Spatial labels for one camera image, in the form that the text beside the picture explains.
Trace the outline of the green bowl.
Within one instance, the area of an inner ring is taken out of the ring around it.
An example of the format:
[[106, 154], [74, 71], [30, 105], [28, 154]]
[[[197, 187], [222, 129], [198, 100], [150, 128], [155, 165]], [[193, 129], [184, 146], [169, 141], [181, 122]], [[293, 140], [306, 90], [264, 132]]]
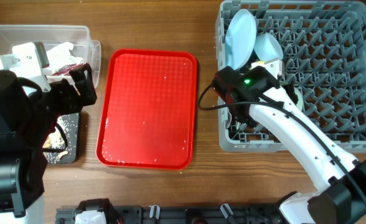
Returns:
[[302, 96], [301, 92], [296, 87], [295, 87], [295, 94], [297, 94], [297, 96], [299, 98], [299, 101], [296, 104], [296, 107], [298, 108], [298, 110], [302, 111], [303, 110], [303, 106], [304, 106], [304, 100], [303, 100], [303, 96]]

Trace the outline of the red foil wrapper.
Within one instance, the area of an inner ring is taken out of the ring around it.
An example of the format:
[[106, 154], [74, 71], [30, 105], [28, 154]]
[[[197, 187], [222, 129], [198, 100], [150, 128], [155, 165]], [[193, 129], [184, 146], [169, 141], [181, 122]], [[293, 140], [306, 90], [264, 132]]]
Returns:
[[82, 65], [83, 65], [83, 63], [65, 65], [62, 68], [60, 68], [60, 69], [56, 70], [55, 72], [53, 72], [52, 76], [69, 75], [69, 71], [74, 70], [74, 69], [78, 69]]

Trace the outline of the white napkin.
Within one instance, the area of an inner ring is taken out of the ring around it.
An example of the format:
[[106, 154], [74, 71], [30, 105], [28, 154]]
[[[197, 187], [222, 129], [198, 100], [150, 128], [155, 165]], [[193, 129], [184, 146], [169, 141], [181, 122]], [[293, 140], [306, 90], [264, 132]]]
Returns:
[[83, 59], [72, 55], [74, 45], [71, 42], [64, 42], [47, 51], [49, 69], [52, 73], [65, 70], [76, 65], [81, 65]]

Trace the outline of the yellow plastic cup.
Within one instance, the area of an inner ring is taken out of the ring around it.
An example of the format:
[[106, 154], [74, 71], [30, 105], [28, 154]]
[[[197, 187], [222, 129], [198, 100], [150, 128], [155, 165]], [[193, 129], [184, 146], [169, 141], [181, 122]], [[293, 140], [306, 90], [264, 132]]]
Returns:
[[264, 61], [256, 61], [251, 64], [250, 70], [254, 69], [255, 67], [266, 67]]

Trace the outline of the light blue bowl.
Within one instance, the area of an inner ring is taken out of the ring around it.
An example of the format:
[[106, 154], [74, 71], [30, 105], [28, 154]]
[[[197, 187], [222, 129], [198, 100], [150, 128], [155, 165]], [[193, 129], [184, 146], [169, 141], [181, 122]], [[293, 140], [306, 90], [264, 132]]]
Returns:
[[270, 33], [256, 37], [254, 51], [261, 61], [270, 61], [276, 58], [283, 59], [283, 50], [277, 39]]

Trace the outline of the light blue plate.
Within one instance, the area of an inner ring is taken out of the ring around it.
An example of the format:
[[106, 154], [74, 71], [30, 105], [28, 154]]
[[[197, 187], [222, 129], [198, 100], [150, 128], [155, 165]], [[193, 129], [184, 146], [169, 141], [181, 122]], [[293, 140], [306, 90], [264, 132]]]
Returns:
[[257, 35], [256, 19], [246, 9], [240, 9], [231, 20], [226, 37], [226, 66], [242, 68], [249, 60]]

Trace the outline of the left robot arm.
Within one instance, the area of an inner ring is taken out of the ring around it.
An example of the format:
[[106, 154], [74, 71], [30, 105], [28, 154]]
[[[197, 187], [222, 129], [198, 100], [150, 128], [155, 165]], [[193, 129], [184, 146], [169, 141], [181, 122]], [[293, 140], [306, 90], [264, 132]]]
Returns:
[[43, 92], [33, 81], [0, 70], [0, 223], [42, 223], [43, 145], [61, 115], [78, 113], [96, 102], [88, 65]]

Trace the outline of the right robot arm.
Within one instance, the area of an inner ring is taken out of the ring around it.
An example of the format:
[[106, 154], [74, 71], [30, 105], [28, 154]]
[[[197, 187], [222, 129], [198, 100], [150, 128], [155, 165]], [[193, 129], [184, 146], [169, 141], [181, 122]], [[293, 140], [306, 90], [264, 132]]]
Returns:
[[366, 214], [366, 160], [327, 137], [301, 110], [279, 78], [284, 63], [255, 62], [240, 73], [225, 67], [208, 86], [241, 123], [268, 129], [303, 166], [316, 191], [293, 192], [278, 206], [286, 223], [355, 223]]

